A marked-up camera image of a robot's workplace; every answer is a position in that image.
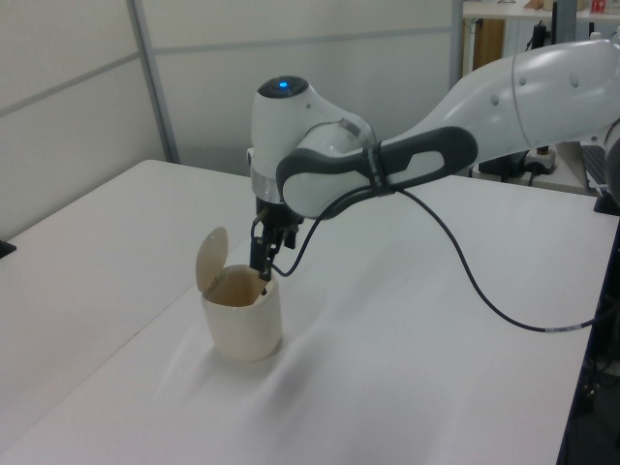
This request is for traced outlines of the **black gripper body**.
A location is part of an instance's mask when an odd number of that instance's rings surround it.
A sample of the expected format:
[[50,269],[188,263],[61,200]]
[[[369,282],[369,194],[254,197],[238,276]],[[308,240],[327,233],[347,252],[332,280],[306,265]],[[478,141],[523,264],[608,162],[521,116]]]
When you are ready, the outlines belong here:
[[296,228],[303,223],[302,216],[294,213],[284,203],[272,203],[256,198],[255,224],[262,224],[267,229]]

